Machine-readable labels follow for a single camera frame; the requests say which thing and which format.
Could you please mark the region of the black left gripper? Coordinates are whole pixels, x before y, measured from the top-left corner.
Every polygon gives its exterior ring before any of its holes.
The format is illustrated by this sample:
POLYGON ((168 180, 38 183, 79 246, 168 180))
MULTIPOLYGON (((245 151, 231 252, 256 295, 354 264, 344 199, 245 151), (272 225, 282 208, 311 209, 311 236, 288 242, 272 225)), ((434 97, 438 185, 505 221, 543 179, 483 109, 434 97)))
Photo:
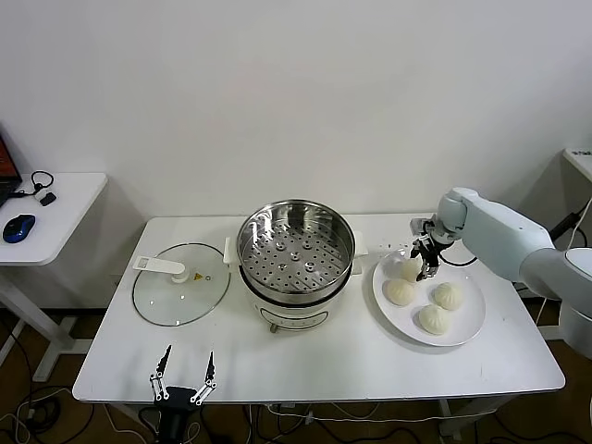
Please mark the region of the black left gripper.
POLYGON ((159 409, 196 410, 198 405, 202 405, 217 387, 214 352, 211 351, 209 355, 204 383, 196 390, 195 388, 167 387, 164 374, 171 350, 172 345, 169 344, 165 354, 160 358, 154 372, 149 377, 154 395, 154 405, 159 409))

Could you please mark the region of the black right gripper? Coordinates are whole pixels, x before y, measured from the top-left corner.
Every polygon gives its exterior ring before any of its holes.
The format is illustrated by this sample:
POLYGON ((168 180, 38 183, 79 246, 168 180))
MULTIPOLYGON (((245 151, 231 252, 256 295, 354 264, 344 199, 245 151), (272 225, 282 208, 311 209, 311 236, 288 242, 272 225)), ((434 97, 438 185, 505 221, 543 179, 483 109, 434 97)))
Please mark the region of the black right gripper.
POLYGON ((413 243, 410 251, 410 258, 421 256, 421 266, 417 275, 417 281, 433 278, 439 268, 439 256, 451 247, 450 242, 434 240, 429 234, 420 236, 413 243))

